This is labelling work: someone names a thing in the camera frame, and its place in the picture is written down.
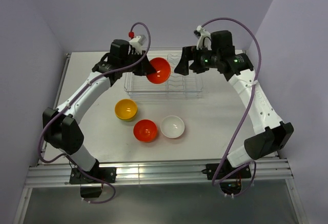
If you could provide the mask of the orange bowl carried to rack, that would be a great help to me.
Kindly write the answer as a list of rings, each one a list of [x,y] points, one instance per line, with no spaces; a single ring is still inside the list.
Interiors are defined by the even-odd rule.
[[[165,58],[156,57],[152,59],[150,63],[157,72],[147,75],[148,81],[153,84],[162,84],[166,82],[171,75],[171,66],[169,62]]]

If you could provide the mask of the orange bowl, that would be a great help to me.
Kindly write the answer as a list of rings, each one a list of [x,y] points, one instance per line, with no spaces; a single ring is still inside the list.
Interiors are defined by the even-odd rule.
[[[152,142],[156,138],[157,132],[157,125],[149,119],[138,121],[133,128],[134,137],[145,143]]]

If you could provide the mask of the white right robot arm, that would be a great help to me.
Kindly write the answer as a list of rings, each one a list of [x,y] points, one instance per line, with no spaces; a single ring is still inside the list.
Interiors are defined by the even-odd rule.
[[[256,72],[249,57],[235,52],[230,31],[210,33],[199,26],[194,34],[198,38],[197,45],[183,47],[174,72],[188,75],[190,71],[200,74],[217,69],[239,95],[253,125],[255,135],[228,153],[227,162],[222,165],[223,175],[232,178],[240,166],[281,150],[294,128],[291,123],[285,123],[271,106],[255,78]]]

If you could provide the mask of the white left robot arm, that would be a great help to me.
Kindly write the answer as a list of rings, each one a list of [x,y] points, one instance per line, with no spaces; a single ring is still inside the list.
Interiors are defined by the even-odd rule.
[[[85,82],[64,103],[47,108],[43,114],[43,130],[38,143],[41,154],[46,141],[61,151],[81,170],[87,182],[99,179],[99,162],[93,157],[84,143],[84,135],[79,124],[94,102],[124,73],[146,76],[155,73],[147,58],[148,50],[142,50],[125,40],[115,40],[108,53],[97,62]]]

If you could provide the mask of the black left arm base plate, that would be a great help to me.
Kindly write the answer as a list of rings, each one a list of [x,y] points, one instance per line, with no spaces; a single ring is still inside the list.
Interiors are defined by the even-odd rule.
[[[116,179],[116,168],[115,167],[100,167],[94,172],[80,171],[78,168],[71,170],[69,184],[71,185],[85,185],[85,184],[96,184],[99,179],[108,183],[114,183]]]

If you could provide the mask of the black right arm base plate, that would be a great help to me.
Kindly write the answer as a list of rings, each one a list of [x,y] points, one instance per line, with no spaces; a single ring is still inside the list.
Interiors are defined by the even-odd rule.
[[[201,172],[202,174],[205,174],[207,176],[207,180],[212,180],[215,171],[217,167],[219,166],[219,163],[217,164],[206,164],[205,169],[203,169]],[[224,163],[222,168],[220,169],[216,179],[221,179],[224,176],[228,175],[229,173],[233,172],[235,168],[233,168],[229,163]],[[238,172],[235,172],[234,174],[230,175],[228,179],[248,179],[251,178],[251,170],[249,166],[246,166],[245,168],[241,169]]]

